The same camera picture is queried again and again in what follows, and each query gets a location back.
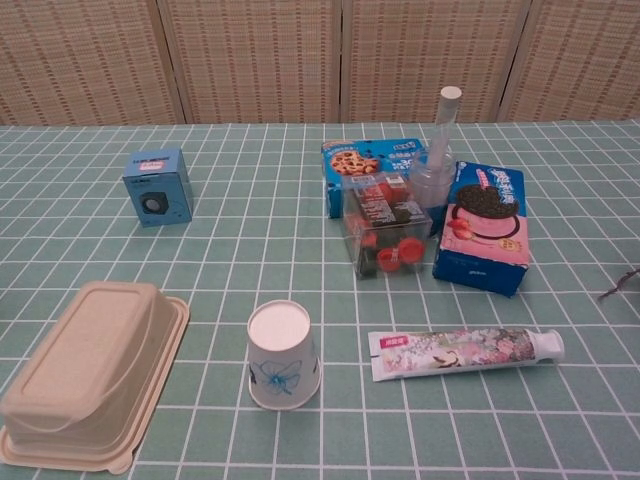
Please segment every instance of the paper cup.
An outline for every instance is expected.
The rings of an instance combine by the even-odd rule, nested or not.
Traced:
[[[249,334],[249,393],[269,410],[304,405],[320,386],[320,359],[307,311],[295,302],[274,300],[256,309]]]

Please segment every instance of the checkered tablecloth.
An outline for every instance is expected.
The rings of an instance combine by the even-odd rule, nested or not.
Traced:
[[[421,274],[357,281],[324,215],[323,140],[428,125],[0,127],[0,386],[77,289],[153,282],[191,322],[133,468],[142,480],[640,479],[640,124],[464,125],[459,160],[522,169],[532,267],[507,299]],[[182,147],[187,225],[142,229],[121,176]],[[276,414],[247,392],[246,321],[268,300],[310,313],[320,392]],[[374,384],[372,330],[555,328],[543,365]],[[113,478],[0,465],[3,480]]]

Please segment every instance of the woven screen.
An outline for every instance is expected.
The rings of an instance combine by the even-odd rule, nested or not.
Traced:
[[[337,120],[339,1],[162,3],[194,122]]]
[[[640,115],[640,1],[534,0],[502,120]]]
[[[345,11],[343,121],[431,122],[446,85],[462,88],[459,121],[495,119],[528,1],[351,4]]]
[[[183,122],[155,33],[144,0],[2,2],[0,123]]]

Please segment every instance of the white cap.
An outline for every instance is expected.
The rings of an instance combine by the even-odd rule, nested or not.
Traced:
[[[527,331],[533,344],[536,360],[551,358],[556,361],[561,361],[564,358],[564,342],[556,330],[549,330],[545,333]]]
[[[452,122],[458,113],[458,104],[462,97],[462,90],[458,87],[448,86],[440,90],[440,101],[438,102],[438,114],[436,124]]]

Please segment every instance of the product box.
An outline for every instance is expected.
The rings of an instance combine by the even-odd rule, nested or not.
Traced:
[[[344,178],[397,171],[408,175],[413,156],[422,148],[417,138],[325,142],[321,151],[329,218],[342,216]]]
[[[458,162],[433,276],[512,296],[528,268],[522,172]]]
[[[132,153],[122,179],[143,227],[191,221],[193,194],[179,148]]]
[[[342,229],[358,278],[422,268],[431,219],[402,174],[347,177],[343,195]]]

